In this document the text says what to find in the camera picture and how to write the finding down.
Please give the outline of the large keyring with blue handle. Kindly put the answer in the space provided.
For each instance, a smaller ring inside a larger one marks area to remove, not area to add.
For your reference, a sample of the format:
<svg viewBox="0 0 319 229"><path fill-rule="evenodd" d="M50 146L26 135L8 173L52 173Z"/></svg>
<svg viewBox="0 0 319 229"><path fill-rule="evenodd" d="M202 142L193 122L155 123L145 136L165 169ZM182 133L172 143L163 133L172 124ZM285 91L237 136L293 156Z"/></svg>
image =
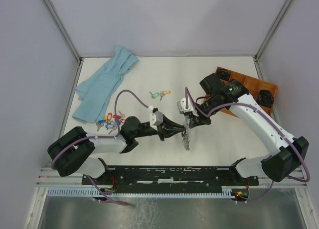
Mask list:
<svg viewBox="0 0 319 229"><path fill-rule="evenodd" d="M182 142L183 142L184 149L186 151L189 151L190 138L189 138L189 117L188 116L185 117L185 121L183 125L185 127L185 131L182 133Z"/></svg>

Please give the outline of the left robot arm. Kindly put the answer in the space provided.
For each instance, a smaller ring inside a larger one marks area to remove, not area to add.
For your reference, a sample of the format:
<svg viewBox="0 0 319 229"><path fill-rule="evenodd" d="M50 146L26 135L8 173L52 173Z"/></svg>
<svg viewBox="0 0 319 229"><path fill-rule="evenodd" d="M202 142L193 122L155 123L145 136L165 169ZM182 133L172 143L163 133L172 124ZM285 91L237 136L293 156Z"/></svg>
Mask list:
<svg viewBox="0 0 319 229"><path fill-rule="evenodd" d="M140 122L135 116L126 119L117 136L87 133L77 126L48 147L51 167L61 177L74 173L92 177L99 184L110 180L110 171L103 159L94 154L131 152L138 146L137 138L158 136L161 141L185 133L185 126L169 120L160 112L151 114L150 121Z"/></svg>

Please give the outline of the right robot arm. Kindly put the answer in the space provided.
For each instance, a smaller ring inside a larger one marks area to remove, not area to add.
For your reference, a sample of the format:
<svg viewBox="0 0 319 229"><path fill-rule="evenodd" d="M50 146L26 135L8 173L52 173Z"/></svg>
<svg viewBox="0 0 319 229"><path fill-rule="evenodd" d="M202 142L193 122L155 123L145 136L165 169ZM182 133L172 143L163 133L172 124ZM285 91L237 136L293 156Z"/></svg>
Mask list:
<svg viewBox="0 0 319 229"><path fill-rule="evenodd" d="M274 182L284 178L293 179L291 173L303 166L306 178L310 173L305 165L305 156L309 142L303 137L296 138L279 126L255 101L249 90L238 80L224 83L215 73L205 77L200 86L208 99L197 104L185 89L185 97L179 101L179 110L189 116L189 128L210 125L210 117L221 109L228 109L258 136L268 153L256 158L244 158L229 171L229 180L240 185L251 176L267 176Z"/></svg>

